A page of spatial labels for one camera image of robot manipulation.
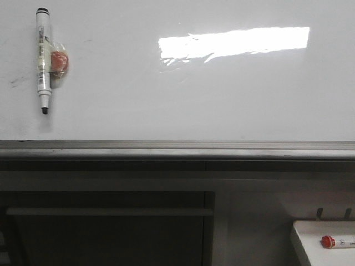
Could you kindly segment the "metal tray hook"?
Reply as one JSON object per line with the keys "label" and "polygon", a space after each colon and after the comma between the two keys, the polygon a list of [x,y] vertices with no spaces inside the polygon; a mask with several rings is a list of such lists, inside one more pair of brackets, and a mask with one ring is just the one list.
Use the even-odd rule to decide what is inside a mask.
{"label": "metal tray hook", "polygon": [[322,220],[323,208],[318,208],[316,212],[316,221]]}
{"label": "metal tray hook", "polygon": [[350,218],[351,218],[351,212],[352,212],[352,209],[351,208],[347,208],[345,213],[344,213],[344,220],[345,221],[349,221]]}

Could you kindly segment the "grey aluminium whiteboard ledge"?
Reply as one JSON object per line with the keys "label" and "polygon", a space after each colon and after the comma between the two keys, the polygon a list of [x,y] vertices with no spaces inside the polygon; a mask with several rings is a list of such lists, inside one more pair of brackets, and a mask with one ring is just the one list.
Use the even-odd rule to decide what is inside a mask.
{"label": "grey aluminium whiteboard ledge", "polygon": [[2,140],[3,160],[353,161],[353,141]]}

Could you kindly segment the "white whiteboard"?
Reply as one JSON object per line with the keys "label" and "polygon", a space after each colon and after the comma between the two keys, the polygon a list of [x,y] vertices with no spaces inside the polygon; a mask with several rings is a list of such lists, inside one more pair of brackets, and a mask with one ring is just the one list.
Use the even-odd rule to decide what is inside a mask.
{"label": "white whiteboard", "polygon": [[[36,11],[69,69],[42,114]],[[353,1],[2,1],[3,140],[354,140]]]}

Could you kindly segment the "red capped white marker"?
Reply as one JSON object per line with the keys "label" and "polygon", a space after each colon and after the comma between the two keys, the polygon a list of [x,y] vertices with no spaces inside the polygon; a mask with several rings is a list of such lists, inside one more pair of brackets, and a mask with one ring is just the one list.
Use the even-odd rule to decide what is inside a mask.
{"label": "red capped white marker", "polygon": [[321,238],[321,244],[326,249],[354,248],[354,235],[326,235]]}

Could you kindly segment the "white black whiteboard marker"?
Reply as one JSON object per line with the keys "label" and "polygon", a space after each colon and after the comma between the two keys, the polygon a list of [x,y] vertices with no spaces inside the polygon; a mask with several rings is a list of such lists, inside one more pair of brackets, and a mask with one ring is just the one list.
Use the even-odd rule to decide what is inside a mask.
{"label": "white black whiteboard marker", "polygon": [[47,115],[49,110],[52,89],[50,87],[52,26],[49,10],[38,8],[36,11],[37,34],[37,93],[40,98],[42,114]]}

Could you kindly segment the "red round magnet taped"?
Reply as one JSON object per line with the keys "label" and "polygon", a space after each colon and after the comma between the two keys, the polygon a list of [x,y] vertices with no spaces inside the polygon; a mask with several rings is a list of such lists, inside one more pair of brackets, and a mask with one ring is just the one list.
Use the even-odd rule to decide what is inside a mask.
{"label": "red round magnet taped", "polygon": [[62,43],[56,42],[53,42],[50,48],[50,73],[54,78],[61,79],[66,75],[69,69],[69,56],[67,50]]}

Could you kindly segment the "right metal tray hook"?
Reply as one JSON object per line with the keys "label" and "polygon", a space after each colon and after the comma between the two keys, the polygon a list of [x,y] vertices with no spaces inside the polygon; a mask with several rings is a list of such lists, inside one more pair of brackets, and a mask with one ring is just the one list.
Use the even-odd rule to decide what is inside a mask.
{"label": "right metal tray hook", "polygon": [[352,212],[352,209],[351,208],[347,208],[345,213],[344,213],[344,220],[345,221],[349,221],[350,218],[351,218],[351,212]]}

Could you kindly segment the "white marker tray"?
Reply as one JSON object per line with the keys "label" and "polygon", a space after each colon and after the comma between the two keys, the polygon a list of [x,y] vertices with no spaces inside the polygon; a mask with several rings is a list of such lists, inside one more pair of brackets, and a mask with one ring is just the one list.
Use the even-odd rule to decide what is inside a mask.
{"label": "white marker tray", "polygon": [[295,221],[291,242],[300,265],[354,265],[354,248],[326,249],[326,235],[354,235],[353,221]]}

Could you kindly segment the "dark cabinet with white bar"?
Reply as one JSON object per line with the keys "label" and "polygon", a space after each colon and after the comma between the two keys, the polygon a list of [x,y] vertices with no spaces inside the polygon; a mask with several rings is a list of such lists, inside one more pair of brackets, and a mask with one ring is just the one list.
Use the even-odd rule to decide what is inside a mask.
{"label": "dark cabinet with white bar", "polygon": [[1,192],[2,265],[210,265],[213,192]]}

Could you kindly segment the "left metal tray hook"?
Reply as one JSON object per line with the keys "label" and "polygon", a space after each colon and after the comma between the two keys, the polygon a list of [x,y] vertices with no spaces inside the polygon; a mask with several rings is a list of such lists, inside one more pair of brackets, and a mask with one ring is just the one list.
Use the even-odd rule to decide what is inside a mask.
{"label": "left metal tray hook", "polygon": [[316,221],[322,220],[323,208],[318,208],[316,212]]}

